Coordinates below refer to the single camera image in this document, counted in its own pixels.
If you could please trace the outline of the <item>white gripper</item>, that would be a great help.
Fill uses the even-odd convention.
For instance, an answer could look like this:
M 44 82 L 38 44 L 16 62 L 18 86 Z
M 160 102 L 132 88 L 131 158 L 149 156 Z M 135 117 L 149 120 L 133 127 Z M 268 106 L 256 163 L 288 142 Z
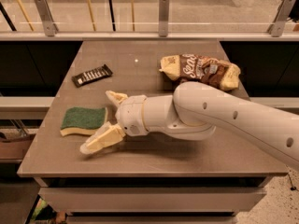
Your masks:
M 119 124 L 112 125 L 109 121 L 99 128 L 80 146 L 80 152 L 90 155 L 105 147 L 113 146 L 129 136 L 143 136 L 149 132 L 143 120 L 145 95 L 130 96 L 125 93 L 106 91 L 108 100 L 118 108 L 116 119 Z

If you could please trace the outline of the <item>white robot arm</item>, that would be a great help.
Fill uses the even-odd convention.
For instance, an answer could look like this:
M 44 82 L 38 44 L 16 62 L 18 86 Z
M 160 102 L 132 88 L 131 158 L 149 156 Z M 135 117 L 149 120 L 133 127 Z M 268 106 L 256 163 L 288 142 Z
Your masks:
M 80 147 L 85 155 L 118 144 L 126 135 L 145 136 L 156 132 L 199 141 L 221 127 L 248 139 L 291 168 L 299 169 L 299 117 L 295 114 L 199 82 L 182 83 L 172 94 L 163 96 L 127 96 L 114 91 L 107 91 L 106 95 L 117 107 L 117 123 L 104 123 L 87 139 Z

